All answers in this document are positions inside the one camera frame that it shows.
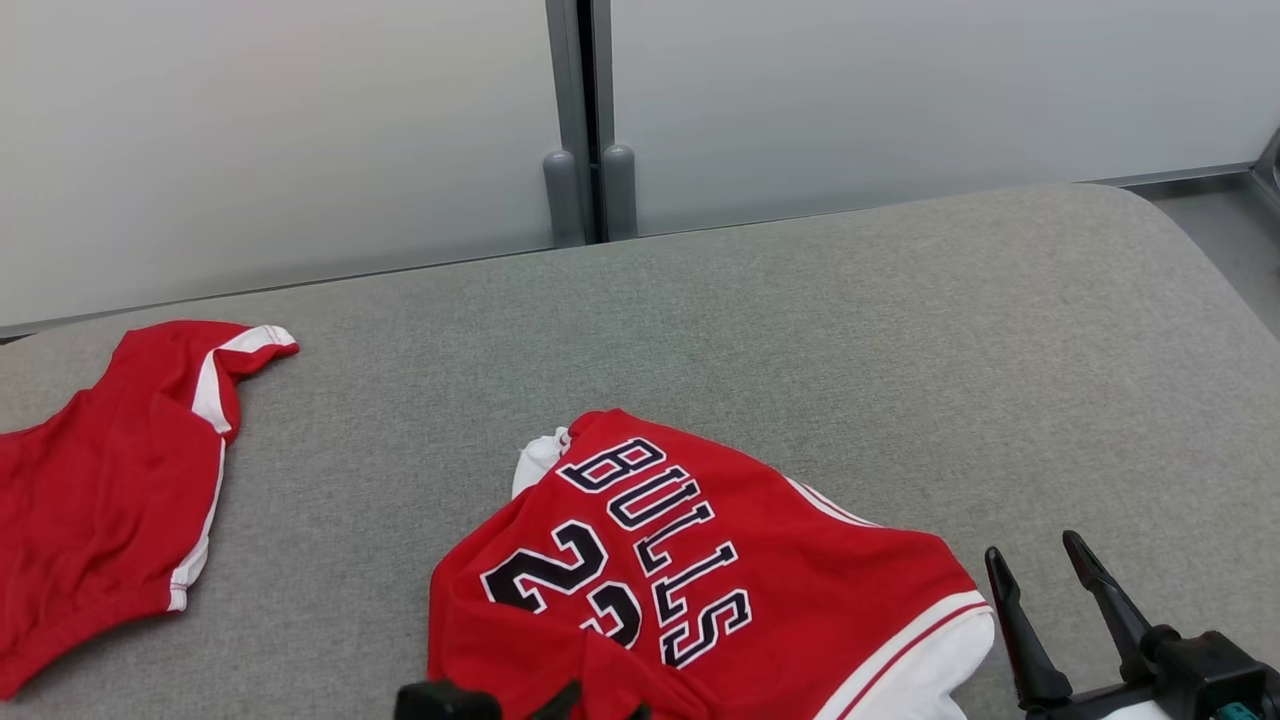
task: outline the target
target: red stripe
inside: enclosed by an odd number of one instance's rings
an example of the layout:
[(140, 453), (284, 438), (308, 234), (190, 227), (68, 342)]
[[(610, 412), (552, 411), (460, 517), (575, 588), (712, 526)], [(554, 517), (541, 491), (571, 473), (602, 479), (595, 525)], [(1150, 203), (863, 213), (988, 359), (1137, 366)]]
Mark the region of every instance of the red stripe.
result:
[(924, 638), (927, 638), (927, 637), (932, 635), (933, 633), (936, 633), (940, 628), (942, 628), (947, 623), (955, 620), (956, 616), (964, 615), (965, 612), (969, 612), (970, 610), (977, 610), (979, 607), (987, 607), (987, 603), (986, 602), (975, 602), (973, 605), (966, 605), (966, 606), (956, 610), (951, 615), (947, 615), (946, 618), (938, 620), (937, 623), (934, 623), (933, 625), (931, 625), (928, 630), (924, 630), (919, 635), (915, 635), (915, 639), (913, 639), (911, 642), (906, 643), (906, 646), (902, 647), (902, 650), (897, 651), (897, 653), (893, 655), (893, 657), (891, 657), (888, 660), (888, 662), (886, 662), (884, 666), (879, 669), (879, 673), (876, 673), (876, 675), (870, 679), (870, 682), (867, 683), (865, 685), (863, 685), (861, 692), (859, 692), (858, 696), (854, 697), (854, 700), (850, 701), (850, 703), (847, 706), (845, 706), (845, 712), (841, 714), (840, 720), (847, 720), (849, 714), (854, 711), (854, 706), (856, 706), (859, 703), (859, 701), (861, 701), (864, 697), (867, 697), (867, 693), (870, 692), (870, 689), (873, 687), (876, 687), (876, 683), (878, 683), (879, 679), (882, 676), (884, 676), (884, 673), (888, 673), (890, 667), (892, 667), (895, 662), (897, 662), (904, 655), (906, 655), (906, 652), (909, 650), (911, 650), (913, 647), (915, 647), (916, 644), (919, 644), (920, 641), (923, 641)]

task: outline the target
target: gray fabric surface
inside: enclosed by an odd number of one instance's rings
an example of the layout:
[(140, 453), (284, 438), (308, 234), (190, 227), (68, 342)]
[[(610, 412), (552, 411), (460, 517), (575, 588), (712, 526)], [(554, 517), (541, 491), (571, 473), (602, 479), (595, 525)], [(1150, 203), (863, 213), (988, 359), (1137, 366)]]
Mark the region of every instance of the gray fabric surface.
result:
[[(1280, 662), (1280, 343), (1124, 191), (1020, 188), (95, 320), (0, 347), (0, 430), (91, 384), (127, 328), (177, 316), (275, 323), (302, 352), (241, 386), (189, 610), (74, 651), (0, 716), (389, 716), (424, 666), (435, 562), (502, 506), (527, 439), (608, 406), (934, 532), (984, 593), (998, 544), (1080, 689), (1116, 657), (1064, 528), (1152, 620)], [(1018, 717), (1000, 647), (959, 700)]]

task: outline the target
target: red shorts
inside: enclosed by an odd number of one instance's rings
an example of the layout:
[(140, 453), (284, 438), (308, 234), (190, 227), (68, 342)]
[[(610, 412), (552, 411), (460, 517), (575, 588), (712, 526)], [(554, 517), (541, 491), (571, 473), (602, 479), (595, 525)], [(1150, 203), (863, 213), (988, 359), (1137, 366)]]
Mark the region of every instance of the red shorts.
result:
[(297, 351), (274, 325), (132, 331), (91, 389), (0, 434), (0, 700), (104, 630), (187, 607), (239, 425), (234, 383)]

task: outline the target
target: red jersey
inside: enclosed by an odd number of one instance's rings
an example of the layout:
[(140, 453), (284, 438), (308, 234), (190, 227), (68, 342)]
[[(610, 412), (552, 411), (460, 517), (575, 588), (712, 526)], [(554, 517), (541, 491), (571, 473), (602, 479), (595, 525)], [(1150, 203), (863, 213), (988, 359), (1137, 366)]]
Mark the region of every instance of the red jersey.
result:
[(0, 700), (99, 633), (187, 607), (239, 428), (236, 382), (297, 351), (275, 325), (131, 331), (91, 389), (0, 434)]
[(436, 568), (429, 678), (509, 717), (575, 679), (590, 720), (963, 717), (993, 624), (940, 538), (621, 410), (550, 446)]

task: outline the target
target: white trim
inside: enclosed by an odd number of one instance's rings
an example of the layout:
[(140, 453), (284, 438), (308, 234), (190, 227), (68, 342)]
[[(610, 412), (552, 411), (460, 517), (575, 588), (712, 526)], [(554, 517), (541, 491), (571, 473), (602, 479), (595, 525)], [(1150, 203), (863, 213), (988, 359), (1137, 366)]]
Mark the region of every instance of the white trim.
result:
[(232, 340), (219, 345), (205, 355), (200, 364), (200, 379), (196, 380), (196, 397), (191, 402), (191, 411), (200, 415), (218, 430), (218, 434), (230, 432), (232, 424), (227, 421), (223, 413), (221, 386), (218, 383), (218, 368), (214, 365), (214, 352), (230, 350), (232, 352), (244, 352), (252, 355), (268, 345), (293, 345), (293, 336), (284, 328), (275, 325), (259, 325), (250, 328)]
[(965, 720), (951, 693), (978, 670), (995, 637), (991, 609), (961, 612), (904, 652), (856, 701), (846, 720)]
[(832, 502), (831, 500), (828, 500), (827, 496), (822, 495), (820, 492), (813, 489), (812, 487), (809, 487), (809, 486), (806, 486), (804, 483), (797, 483), (797, 482), (792, 480), (791, 478), (787, 478), (786, 475), (783, 475), (783, 478), (786, 478), (786, 480), (788, 483), (791, 483), (791, 487), (797, 493), (800, 493), (800, 497), (805, 498), (809, 502), (809, 505), (813, 505), (814, 507), (817, 507), (818, 510), (820, 510), (823, 515), (827, 515), (828, 518), (835, 518), (836, 520), (840, 520), (841, 523), (845, 523), (847, 525), (858, 525), (860, 528), (882, 528), (883, 527), (883, 525), (877, 525), (876, 523), (872, 523), (870, 520), (864, 520), (864, 519), (859, 518), (858, 515), (854, 515), (852, 512), (845, 510), (844, 507), (841, 507), (841, 506), (836, 505), (835, 502)]
[[(947, 616), (964, 610), (965, 607), (982, 603), (982, 607), (973, 607), (972, 611), (961, 612), (945, 625), (934, 628), (940, 621), (946, 620)], [(881, 673), (886, 670), (893, 660), (905, 648), (910, 647), (911, 643), (916, 642), (922, 635), (942, 632), (943, 629), (954, 628), (957, 623), (965, 623), (975, 616), (988, 616), (991, 614), (991, 606), (982, 597), (978, 591), (969, 591), (963, 593), (956, 593), (947, 596), (938, 602), (933, 603), (932, 607), (922, 612), (906, 624), (905, 628), (899, 630), (892, 638), (872, 653), (861, 665), (827, 700), (827, 703), (822, 706), (822, 710), (814, 715), (814, 720), (840, 720), (845, 717), (849, 712), (849, 706), (852, 703), (869, 684), (874, 683)], [(943, 661), (948, 660), (946, 653), (937, 652), (938, 657), (936, 660)]]
[(520, 452), (516, 474), (511, 480), (511, 497), (538, 484), (543, 477), (568, 452), (568, 428), (556, 428), (556, 434), (532, 439)]
[[(221, 383), (218, 380), (218, 366), (214, 364), (214, 352), (229, 350), (252, 355), (269, 345), (288, 346), (297, 341), (288, 331), (276, 325), (259, 325), (250, 328), (232, 340), (210, 350), (200, 364), (200, 377), (196, 380), (196, 395), (191, 401), (191, 411), (205, 419), (219, 436), (230, 432), (232, 425), (223, 411)], [(205, 524), (200, 530), (200, 539), (196, 547), (182, 559), (182, 562), (169, 575), (169, 612), (178, 612), (187, 609), (187, 588), (196, 582), (200, 571), (205, 569), (209, 560), (209, 529), (214, 524), (214, 511), (218, 509), (218, 496), (223, 489), (223, 466), (227, 460), (227, 439), (218, 438), (218, 479), (214, 482), (214, 498), (209, 503), (209, 512), (205, 515)]]

